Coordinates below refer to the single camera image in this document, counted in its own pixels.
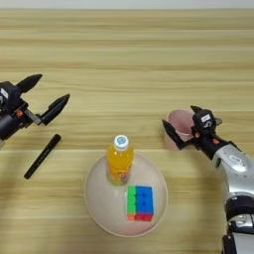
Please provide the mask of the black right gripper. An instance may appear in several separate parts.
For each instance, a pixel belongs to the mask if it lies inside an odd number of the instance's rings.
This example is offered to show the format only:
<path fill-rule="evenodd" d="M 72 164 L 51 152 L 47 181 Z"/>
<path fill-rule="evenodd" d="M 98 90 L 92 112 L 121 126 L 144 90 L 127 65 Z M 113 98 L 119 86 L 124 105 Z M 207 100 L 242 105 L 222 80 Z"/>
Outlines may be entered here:
<path fill-rule="evenodd" d="M 198 113 L 202 110 L 202 108 L 193 105 L 191 105 L 190 108 L 194 113 Z M 171 150 L 181 150 L 188 145 L 194 145 L 198 150 L 204 152 L 211 160 L 219 149 L 230 144 L 229 141 L 219 138 L 214 133 L 204 134 L 196 131 L 192 132 L 193 136 L 189 140 L 184 141 L 171 123 L 165 119 L 163 119 L 162 122 L 165 129 L 166 145 Z"/>

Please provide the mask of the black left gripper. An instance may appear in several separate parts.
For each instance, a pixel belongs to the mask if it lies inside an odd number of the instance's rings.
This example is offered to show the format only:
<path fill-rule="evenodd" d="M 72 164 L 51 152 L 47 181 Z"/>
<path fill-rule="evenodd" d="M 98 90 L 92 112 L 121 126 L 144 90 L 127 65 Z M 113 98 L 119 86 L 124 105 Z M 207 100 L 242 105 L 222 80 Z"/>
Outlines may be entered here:
<path fill-rule="evenodd" d="M 22 93 L 26 93 L 32 89 L 41 78 L 42 75 L 40 73 L 33 74 L 21 80 L 17 86 Z M 40 125 L 43 122 L 45 125 L 48 125 L 63 111 L 68 100 L 69 94 L 58 98 L 41 116 L 30 111 L 27 103 L 15 109 L 12 114 L 5 114 L 0 119 L 0 140 L 8 140 L 17 131 L 29 127 L 32 123 Z"/>

